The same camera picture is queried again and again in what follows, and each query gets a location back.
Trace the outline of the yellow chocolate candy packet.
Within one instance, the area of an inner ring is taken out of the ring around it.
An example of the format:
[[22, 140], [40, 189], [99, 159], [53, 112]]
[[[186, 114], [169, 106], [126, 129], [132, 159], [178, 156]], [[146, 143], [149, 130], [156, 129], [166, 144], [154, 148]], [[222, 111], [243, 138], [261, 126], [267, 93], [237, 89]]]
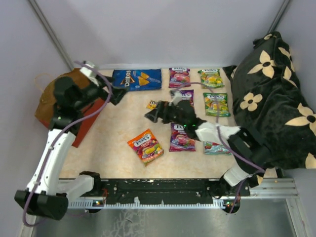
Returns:
[[158, 105], [158, 101], [151, 100], [151, 101], [147, 104], [146, 108], [152, 110], [152, 109], [155, 109], [155, 108], [157, 107], [157, 105]]

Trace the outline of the purple berries candy packet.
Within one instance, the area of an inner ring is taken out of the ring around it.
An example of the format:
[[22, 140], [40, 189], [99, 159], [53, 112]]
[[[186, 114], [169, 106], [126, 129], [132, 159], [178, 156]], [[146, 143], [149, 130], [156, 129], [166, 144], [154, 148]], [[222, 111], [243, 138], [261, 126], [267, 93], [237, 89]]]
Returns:
[[190, 82], [190, 69], [173, 67], [169, 68], [169, 88], [177, 88]]
[[182, 92], [182, 101], [189, 101], [190, 105], [194, 106], [194, 91], [193, 90], [180, 90]]
[[195, 144], [195, 140], [188, 137], [188, 135], [184, 131], [183, 126], [176, 123], [171, 123], [171, 135], [169, 146], [170, 152], [195, 152]]

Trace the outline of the orange fruit candy packet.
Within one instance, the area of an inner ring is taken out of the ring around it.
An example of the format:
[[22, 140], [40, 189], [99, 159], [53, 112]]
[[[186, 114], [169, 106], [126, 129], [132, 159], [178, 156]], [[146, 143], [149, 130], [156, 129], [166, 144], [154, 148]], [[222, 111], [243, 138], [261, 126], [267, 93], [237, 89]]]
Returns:
[[128, 145], [145, 166], [164, 154], [164, 149], [150, 129], [128, 141]]

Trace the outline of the red paper bag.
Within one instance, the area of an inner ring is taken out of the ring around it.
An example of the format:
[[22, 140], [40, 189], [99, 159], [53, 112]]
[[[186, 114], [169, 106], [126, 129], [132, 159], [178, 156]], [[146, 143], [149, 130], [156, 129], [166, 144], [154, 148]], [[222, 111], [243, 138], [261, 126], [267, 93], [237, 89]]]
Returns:
[[75, 133], [72, 146], [77, 148], [92, 127], [108, 93], [99, 89], [79, 69], [60, 75], [48, 84], [39, 99], [35, 117], [48, 129], [63, 129], [85, 116], [91, 116], [73, 125]]

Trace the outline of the blue snack packet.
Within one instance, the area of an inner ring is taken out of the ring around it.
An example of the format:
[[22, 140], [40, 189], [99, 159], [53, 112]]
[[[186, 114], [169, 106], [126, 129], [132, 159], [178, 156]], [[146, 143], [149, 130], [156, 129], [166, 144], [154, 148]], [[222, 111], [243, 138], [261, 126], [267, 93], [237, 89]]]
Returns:
[[129, 91], [159, 90], [162, 87], [161, 69], [114, 70], [112, 77]]

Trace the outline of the teal candy packet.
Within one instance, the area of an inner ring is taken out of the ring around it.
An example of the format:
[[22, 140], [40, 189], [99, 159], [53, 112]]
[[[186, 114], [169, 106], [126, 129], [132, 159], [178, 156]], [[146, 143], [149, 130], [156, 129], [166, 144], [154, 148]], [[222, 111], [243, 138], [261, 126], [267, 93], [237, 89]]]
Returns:
[[230, 151], [221, 144], [205, 141], [203, 143], [203, 153], [205, 155], [228, 155]]

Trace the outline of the green snack packet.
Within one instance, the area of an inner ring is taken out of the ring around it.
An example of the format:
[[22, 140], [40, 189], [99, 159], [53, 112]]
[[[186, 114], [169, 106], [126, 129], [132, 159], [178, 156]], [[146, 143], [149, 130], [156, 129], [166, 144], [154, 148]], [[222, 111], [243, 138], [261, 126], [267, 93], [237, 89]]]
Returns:
[[197, 72], [203, 89], [222, 88], [224, 83], [220, 76], [220, 69], [202, 69]]

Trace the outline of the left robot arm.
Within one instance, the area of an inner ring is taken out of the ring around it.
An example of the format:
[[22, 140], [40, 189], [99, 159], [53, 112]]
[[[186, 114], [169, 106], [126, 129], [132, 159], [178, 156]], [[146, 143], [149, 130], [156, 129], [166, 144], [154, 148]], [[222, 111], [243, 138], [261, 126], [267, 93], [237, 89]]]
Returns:
[[84, 120], [103, 110], [85, 116], [83, 108], [101, 98], [104, 104], [117, 105], [127, 89], [112, 85], [114, 79], [97, 74], [91, 77], [88, 86], [80, 88], [71, 77], [60, 77], [54, 84], [53, 116], [50, 121], [46, 146], [36, 171], [24, 190], [17, 190], [15, 201], [23, 208], [22, 220], [31, 227], [27, 215], [61, 220], [69, 203], [82, 195], [97, 194], [101, 190], [100, 174], [83, 171], [79, 176], [58, 188], [59, 175], [70, 147], [79, 133]]

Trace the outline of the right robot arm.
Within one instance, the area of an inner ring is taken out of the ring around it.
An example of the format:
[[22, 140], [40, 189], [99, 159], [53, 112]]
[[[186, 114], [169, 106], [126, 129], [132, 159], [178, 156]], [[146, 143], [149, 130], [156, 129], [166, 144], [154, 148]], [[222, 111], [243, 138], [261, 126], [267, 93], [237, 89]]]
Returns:
[[249, 178], [254, 179], [255, 186], [260, 184], [266, 171], [265, 159], [271, 151], [255, 129], [210, 123], [199, 118], [188, 101], [159, 101], [156, 108], [145, 114], [145, 118], [153, 123], [160, 119], [164, 124], [179, 124], [189, 138], [201, 142], [213, 141], [229, 150], [235, 163], [211, 188], [215, 196], [237, 192], [236, 186]]

